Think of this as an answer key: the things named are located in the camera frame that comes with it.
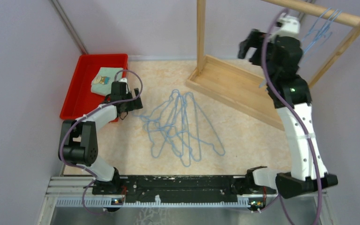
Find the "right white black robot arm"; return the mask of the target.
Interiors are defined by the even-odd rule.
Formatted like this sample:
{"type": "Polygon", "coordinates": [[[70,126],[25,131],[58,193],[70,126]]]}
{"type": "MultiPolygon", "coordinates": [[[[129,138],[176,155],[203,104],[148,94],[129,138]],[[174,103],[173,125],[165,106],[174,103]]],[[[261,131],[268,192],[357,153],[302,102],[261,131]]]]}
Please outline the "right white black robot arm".
{"type": "Polygon", "coordinates": [[[285,199],[312,193],[338,184],[328,173],[320,156],[312,123],[312,98],[307,82],[298,75],[303,50],[294,37],[268,41],[266,70],[273,87],[268,95],[280,116],[291,153],[291,171],[280,172],[265,166],[247,171],[245,187],[258,193],[263,186],[275,189],[285,199]]]}

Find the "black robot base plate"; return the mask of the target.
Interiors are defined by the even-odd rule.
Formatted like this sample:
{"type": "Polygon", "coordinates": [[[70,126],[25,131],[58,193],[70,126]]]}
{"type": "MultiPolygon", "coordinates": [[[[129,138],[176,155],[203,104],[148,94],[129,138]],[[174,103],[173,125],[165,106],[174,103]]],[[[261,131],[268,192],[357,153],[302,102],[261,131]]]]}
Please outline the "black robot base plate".
{"type": "Polygon", "coordinates": [[[119,195],[126,203],[235,203],[242,195],[275,192],[244,175],[125,175],[118,189],[92,186],[94,195],[119,195]]]}

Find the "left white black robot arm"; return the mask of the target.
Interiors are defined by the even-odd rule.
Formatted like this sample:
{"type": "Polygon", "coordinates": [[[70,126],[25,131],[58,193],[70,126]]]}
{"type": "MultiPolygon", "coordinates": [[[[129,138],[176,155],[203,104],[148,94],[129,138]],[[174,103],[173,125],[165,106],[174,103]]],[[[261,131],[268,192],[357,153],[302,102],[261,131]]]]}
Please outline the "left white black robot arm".
{"type": "Polygon", "coordinates": [[[127,116],[130,111],[143,107],[138,88],[131,91],[128,80],[122,78],[111,84],[111,93],[92,112],[75,120],[62,123],[59,159],[66,165],[84,169],[90,173],[97,186],[103,186],[110,194],[121,190],[118,169],[109,165],[98,153],[97,132],[108,123],[127,116]]]}

